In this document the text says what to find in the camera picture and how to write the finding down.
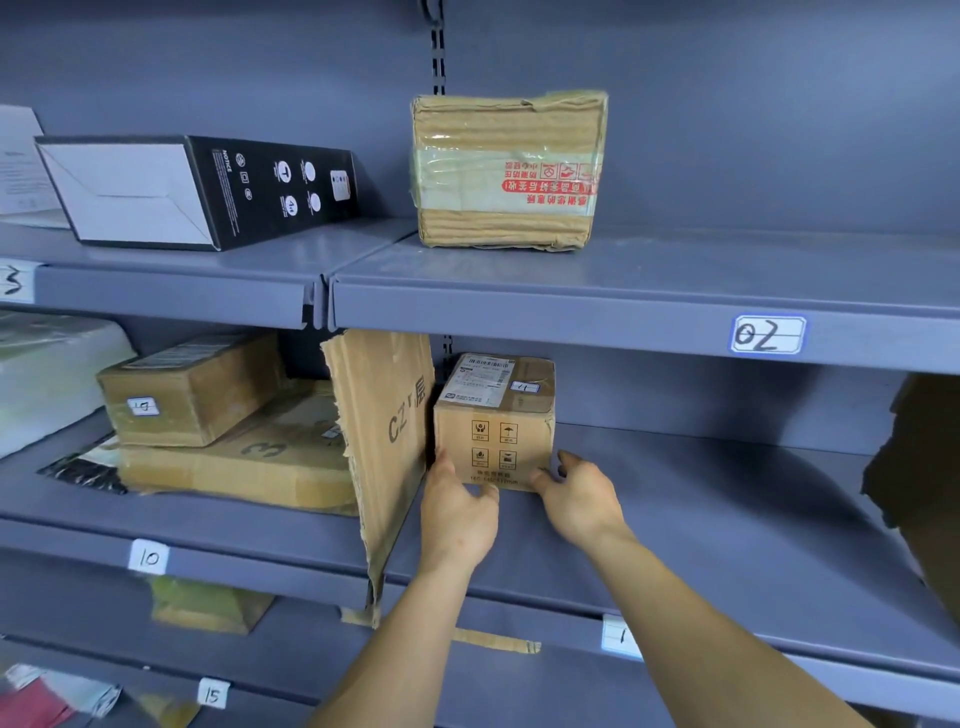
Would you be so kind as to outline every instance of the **gray shelf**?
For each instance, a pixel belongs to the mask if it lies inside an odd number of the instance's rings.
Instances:
[[[33,260],[36,305],[67,311],[302,328],[326,326],[328,277],[417,227],[351,220],[223,253],[96,248],[71,231],[0,225],[0,257]]]
[[[0,460],[0,546],[125,569],[134,539],[170,547],[167,573],[363,609],[356,519],[163,493],[123,496],[37,474],[111,431],[101,410]]]
[[[370,635],[332,607],[296,599],[275,602],[246,637],[182,630],[150,621],[150,590],[129,574],[4,551],[0,595],[0,647],[18,660],[184,698],[201,676],[217,677],[231,683],[225,715],[278,721],[306,718]],[[437,714],[449,728],[638,720],[672,725],[641,663],[462,643],[451,648]]]
[[[842,697],[960,720],[960,629],[850,495],[866,457],[577,425],[558,425],[557,446],[601,465],[693,589]],[[419,515],[387,566],[388,609],[416,571]],[[539,497],[502,491],[460,625],[599,653],[605,613],[610,594]]]
[[[727,356],[736,317],[802,316],[778,360],[958,374],[958,278],[960,240],[934,236],[611,228],[567,254],[411,237],[333,276],[331,325]]]

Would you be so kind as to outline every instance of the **torn cardboard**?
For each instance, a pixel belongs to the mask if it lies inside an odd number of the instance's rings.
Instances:
[[[103,370],[107,414],[123,445],[201,448],[279,392],[276,334],[217,334]]]
[[[607,135],[604,91],[420,96],[413,194],[430,246],[582,248]]]
[[[287,508],[357,514],[328,381],[296,381],[205,448],[120,448],[131,490],[189,490]]]
[[[960,376],[910,375],[892,410],[893,434],[864,471],[863,492],[960,622]]]
[[[430,339],[352,328],[321,346],[377,600],[387,557],[426,471]]]
[[[434,407],[437,448],[464,482],[530,490],[533,471],[550,467],[555,399],[552,361],[465,353]]]

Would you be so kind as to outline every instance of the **cardboard flap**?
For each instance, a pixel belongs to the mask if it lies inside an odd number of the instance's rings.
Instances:
[[[425,334],[352,328],[321,347],[378,599],[387,557],[425,472],[434,385],[430,340]]]

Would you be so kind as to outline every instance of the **small white sticker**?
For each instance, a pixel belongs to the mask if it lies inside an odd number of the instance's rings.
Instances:
[[[540,391],[540,385],[532,381],[511,382],[510,388],[515,392],[529,392],[533,395]]]
[[[733,322],[730,351],[750,354],[798,354],[804,347],[806,319],[803,316],[737,316]]]
[[[614,615],[603,616],[603,634],[600,637],[600,649],[624,657],[642,660],[640,648],[636,644],[634,635],[622,617]]]
[[[130,561],[127,569],[162,576],[167,572],[170,547],[157,541],[136,539],[130,546]]]
[[[457,364],[457,371],[446,383],[440,399],[477,407],[499,407],[513,370],[513,359],[468,354]]]
[[[127,406],[136,417],[156,417],[160,414],[153,397],[131,397],[127,400]]]
[[[0,257],[0,303],[33,303],[34,276],[43,263]]]
[[[197,703],[207,708],[216,708],[222,711],[227,706],[227,693],[229,691],[230,683],[226,680],[205,677],[197,686]]]
[[[346,170],[331,169],[330,183],[333,185],[333,199],[338,203],[350,199],[350,177]]]

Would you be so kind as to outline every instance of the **shelf label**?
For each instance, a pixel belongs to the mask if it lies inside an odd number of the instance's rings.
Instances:
[[[803,316],[737,316],[733,321],[730,351],[749,354],[798,354],[804,347]]]
[[[34,272],[43,263],[0,257],[0,303],[34,303]]]
[[[130,561],[127,569],[162,576],[167,572],[170,547],[156,541],[136,539],[130,546]]]
[[[222,711],[227,706],[229,690],[230,683],[227,681],[205,677],[197,686],[197,703],[207,708],[216,708]]]
[[[643,660],[640,654],[640,648],[636,644],[634,635],[630,632],[630,627],[622,617],[616,615],[603,616],[603,634],[600,637],[600,649],[604,652],[612,652],[622,657],[632,657],[635,660]]]

